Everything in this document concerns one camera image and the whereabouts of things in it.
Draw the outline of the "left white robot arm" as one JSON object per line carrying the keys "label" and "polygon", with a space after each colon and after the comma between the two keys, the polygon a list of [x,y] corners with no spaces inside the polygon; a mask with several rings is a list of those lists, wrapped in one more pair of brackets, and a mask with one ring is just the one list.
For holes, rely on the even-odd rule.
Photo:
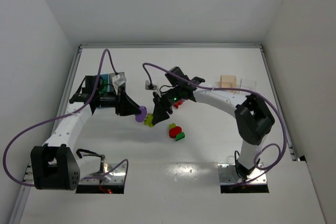
{"label": "left white robot arm", "polygon": [[126,93],[124,72],[109,75],[108,83],[85,76],[71,97],[66,114],[52,136],[31,153],[31,168],[36,189],[75,190],[84,179],[104,180],[108,175],[105,156],[74,149],[80,132],[98,108],[114,108],[116,115],[133,115],[137,122],[146,118],[146,108],[137,105]]}

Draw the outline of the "red rounded lego brick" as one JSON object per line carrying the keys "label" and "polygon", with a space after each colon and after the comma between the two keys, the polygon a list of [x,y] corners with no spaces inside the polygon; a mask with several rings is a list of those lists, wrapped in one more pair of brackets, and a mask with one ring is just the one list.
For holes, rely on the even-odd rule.
{"label": "red rounded lego brick", "polygon": [[169,130],[169,137],[176,138],[180,133],[182,133],[182,128],[180,126],[175,126]]}

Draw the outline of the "small green lego wedge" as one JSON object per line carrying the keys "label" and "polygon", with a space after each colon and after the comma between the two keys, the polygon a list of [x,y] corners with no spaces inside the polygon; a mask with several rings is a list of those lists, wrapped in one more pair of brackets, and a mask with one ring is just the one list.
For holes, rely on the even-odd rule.
{"label": "small green lego wedge", "polygon": [[180,140],[182,140],[183,138],[185,138],[185,133],[184,133],[184,132],[181,132],[181,133],[179,133],[179,134],[175,137],[175,140],[176,140],[176,141],[180,141]]}

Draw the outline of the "lime green lego bricks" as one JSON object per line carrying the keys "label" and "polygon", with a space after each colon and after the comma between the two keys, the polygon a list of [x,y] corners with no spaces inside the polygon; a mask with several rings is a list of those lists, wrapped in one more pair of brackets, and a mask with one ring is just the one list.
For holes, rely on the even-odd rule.
{"label": "lime green lego bricks", "polygon": [[148,113],[147,116],[145,117],[143,123],[144,123],[144,125],[146,125],[148,127],[154,127],[154,125],[153,125],[153,114]]}

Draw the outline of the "purple rounded lego brick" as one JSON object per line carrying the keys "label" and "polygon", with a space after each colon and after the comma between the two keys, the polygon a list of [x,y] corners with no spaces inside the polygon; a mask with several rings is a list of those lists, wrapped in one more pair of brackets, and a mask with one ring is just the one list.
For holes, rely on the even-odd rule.
{"label": "purple rounded lego brick", "polygon": [[135,116],[135,120],[138,122],[138,123],[141,123],[143,122],[145,119],[146,119],[146,116],[147,116],[147,109],[145,106],[140,106],[139,107],[139,110],[140,110],[140,114],[137,114]]}

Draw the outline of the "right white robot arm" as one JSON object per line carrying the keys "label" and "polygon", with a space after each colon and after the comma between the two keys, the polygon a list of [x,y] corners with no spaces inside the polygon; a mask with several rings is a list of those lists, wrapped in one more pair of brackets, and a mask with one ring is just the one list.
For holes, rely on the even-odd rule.
{"label": "right white robot arm", "polygon": [[156,125],[169,119],[173,113],[172,106],[181,100],[207,104],[228,113],[236,120],[238,133],[243,139],[240,155],[235,160],[235,170],[240,178],[247,179],[255,169],[255,157],[261,151],[264,138],[275,123],[263,99],[254,94],[213,91],[211,86],[206,89],[197,88],[197,85],[205,82],[204,79],[189,79],[180,67],[174,67],[170,72],[174,75],[167,73],[165,76],[173,87],[163,94],[153,93],[151,124]]}

